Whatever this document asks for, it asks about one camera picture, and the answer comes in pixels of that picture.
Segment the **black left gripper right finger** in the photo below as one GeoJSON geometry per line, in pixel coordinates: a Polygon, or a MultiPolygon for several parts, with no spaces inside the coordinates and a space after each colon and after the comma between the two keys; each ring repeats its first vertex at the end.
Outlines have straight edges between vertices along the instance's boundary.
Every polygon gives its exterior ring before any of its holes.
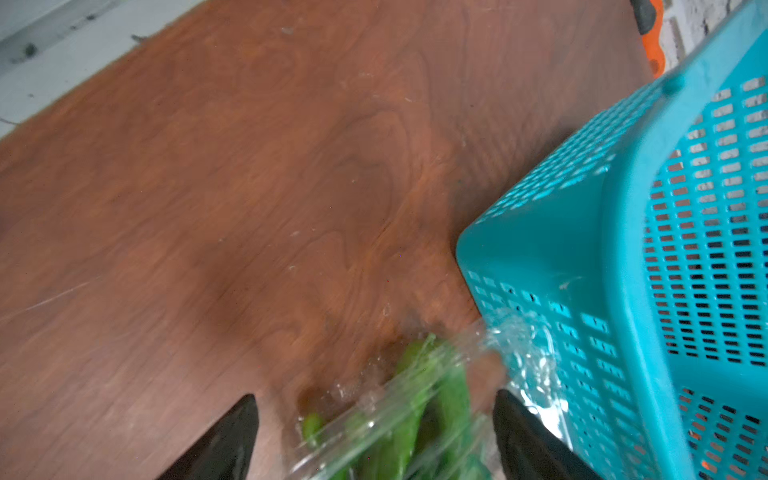
{"type": "Polygon", "coordinates": [[[506,389],[496,393],[493,427],[506,479],[600,479],[506,389]]]}

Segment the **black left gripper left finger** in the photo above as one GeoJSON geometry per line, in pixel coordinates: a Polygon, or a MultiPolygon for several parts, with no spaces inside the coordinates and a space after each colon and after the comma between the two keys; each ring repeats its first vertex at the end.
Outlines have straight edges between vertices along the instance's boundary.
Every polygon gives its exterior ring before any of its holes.
{"type": "Polygon", "coordinates": [[[246,479],[258,428],[256,398],[246,394],[158,479],[246,479]]]}

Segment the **clear clamshell container with peppers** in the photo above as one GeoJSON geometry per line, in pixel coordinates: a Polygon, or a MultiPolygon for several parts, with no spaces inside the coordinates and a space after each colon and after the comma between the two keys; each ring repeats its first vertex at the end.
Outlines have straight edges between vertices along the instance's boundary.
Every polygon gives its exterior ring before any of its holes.
{"type": "Polygon", "coordinates": [[[306,415],[292,479],[506,479],[493,427],[510,391],[572,451],[550,327],[500,309],[452,337],[409,343],[344,412],[306,415]]]}

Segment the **teal plastic basket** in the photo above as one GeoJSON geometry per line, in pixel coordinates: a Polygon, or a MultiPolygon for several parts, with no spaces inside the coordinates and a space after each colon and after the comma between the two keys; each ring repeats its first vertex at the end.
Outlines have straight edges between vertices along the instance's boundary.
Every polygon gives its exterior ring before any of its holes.
{"type": "Polygon", "coordinates": [[[482,317],[551,329],[600,479],[767,475],[767,5],[593,117],[460,235],[482,317]]]}

